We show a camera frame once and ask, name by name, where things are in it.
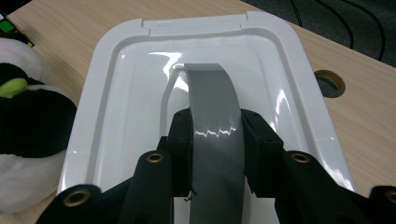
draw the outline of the green patch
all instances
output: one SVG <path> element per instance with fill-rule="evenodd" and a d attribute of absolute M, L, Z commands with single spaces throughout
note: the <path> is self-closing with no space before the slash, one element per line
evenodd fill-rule
<path fill-rule="evenodd" d="M 0 22 L 0 29 L 4 33 L 8 33 L 9 31 L 12 31 L 15 27 L 9 22 L 9 21 L 2 21 Z"/>
<path fill-rule="evenodd" d="M 27 89 L 24 78 L 14 78 L 0 86 L 0 97 L 12 98 Z"/>

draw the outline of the hole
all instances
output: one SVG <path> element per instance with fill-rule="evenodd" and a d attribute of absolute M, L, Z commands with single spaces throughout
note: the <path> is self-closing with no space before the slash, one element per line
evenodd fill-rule
<path fill-rule="evenodd" d="M 315 78 L 324 97 L 337 98 L 346 91 L 346 83 L 336 73 L 328 70 L 318 70 Z"/>
<path fill-rule="evenodd" d="M 391 203 L 396 204 L 396 191 L 388 190 L 386 194 L 387 194 L 388 200 L 390 200 Z"/>
<path fill-rule="evenodd" d="M 309 159 L 309 157 L 306 157 L 304 154 L 300 154 L 300 153 L 294 153 L 291 155 L 291 157 L 297 161 L 297 162 L 301 162 L 301 163 L 307 163 L 310 162 L 311 160 Z"/>
<path fill-rule="evenodd" d="M 347 217 L 346 215 L 338 215 L 335 220 L 337 221 L 337 223 L 340 223 L 340 224 L 355 224 L 356 223 L 354 220 L 352 220 L 352 218 Z"/>
<path fill-rule="evenodd" d="M 87 189 L 77 189 L 69 193 L 64 198 L 64 205 L 67 207 L 79 206 L 90 198 L 90 191 Z"/>
<path fill-rule="evenodd" d="M 151 153 L 146 157 L 148 162 L 159 162 L 163 160 L 163 154 L 160 153 Z"/>

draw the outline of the black plastic part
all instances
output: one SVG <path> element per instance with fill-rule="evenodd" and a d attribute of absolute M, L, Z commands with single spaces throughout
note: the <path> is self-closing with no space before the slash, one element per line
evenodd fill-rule
<path fill-rule="evenodd" d="M 373 223 L 375 223 L 375 214 L 373 209 L 370 207 L 369 200 L 358 193 L 350 191 L 349 189 L 344 189 L 340 187 L 349 197 L 349 199 L 355 204 L 355 206 L 360 209 L 364 215 L 367 216 Z"/>
<path fill-rule="evenodd" d="M 166 150 L 166 140 L 167 140 L 167 138 L 168 138 L 167 136 L 162 136 L 160 138 L 160 141 L 158 142 L 157 150 Z"/>
<path fill-rule="evenodd" d="M 274 198 L 283 141 L 258 113 L 242 109 L 245 138 L 245 176 L 250 190 L 258 198 Z"/>
<path fill-rule="evenodd" d="M 102 216 L 101 224 L 118 223 L 122 205 L 128 192 L 132 177 L 102 194 L 98 203 L 98 210 Z"/>
<path fill-rule="evenodd" d="M 279 220 L 288 216 L 282 224 L 372 223 L 314 157 L 301 151 L 288 151 L 282 163 L 283 188 L 276 196 Z M 289 210 L 298 211 L 301 220 L 293 220 Z"/>
<path fill-rule="evenodd" d="M 368 199 L 373 209 L 375 223 L 396 223 L 396 188 L 377 186 L 372 188 Z"/>
<path fill-rule="evenodd" d="M 119 224 L 173 223 L 172 160 L 166 151 L 143 154 L 122 205 Z"/>
<path fill-rule="evenodd" d="M 174 115 L 166 139 L 166 150 L 172 156 L 173 196 L 187 197 L 191 191 L 192 176 L 192 118 L 189 109 Z"/>
<path fill-rule="evenodd" d="M 37 224 L 102 223 L 97 209 L 101 190 L 94 185 L 76 185 L 59 194 L 40 216 Z"/>

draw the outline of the gray strip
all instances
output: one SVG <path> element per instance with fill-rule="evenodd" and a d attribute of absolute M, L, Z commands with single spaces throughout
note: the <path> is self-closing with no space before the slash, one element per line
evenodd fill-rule
<path fill-rule="evenodd" d="M 218 64 L 184 66 L 194 133 L 190 224 L 240 224 L 245 153 L 233 83 Z"/>

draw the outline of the wooden surface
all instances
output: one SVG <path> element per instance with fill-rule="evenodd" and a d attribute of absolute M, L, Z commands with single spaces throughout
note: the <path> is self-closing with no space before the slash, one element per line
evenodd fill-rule
<path fill-rule="evenodd" d="M 78 103 L 93 49 L 102 35 L 131 19 L 160 20 L 258 10 L 237 0 L 33 0 L 10 18 L 49 62 L 46 80 Z M 340 75 L 346 92 L 325 99 L 358 193 L 396 186 L 396 69 L 293 26 L 314 71 Z M 35 207 L 1 215 L 1 224 L 35 223 L 54 194 Z"/>

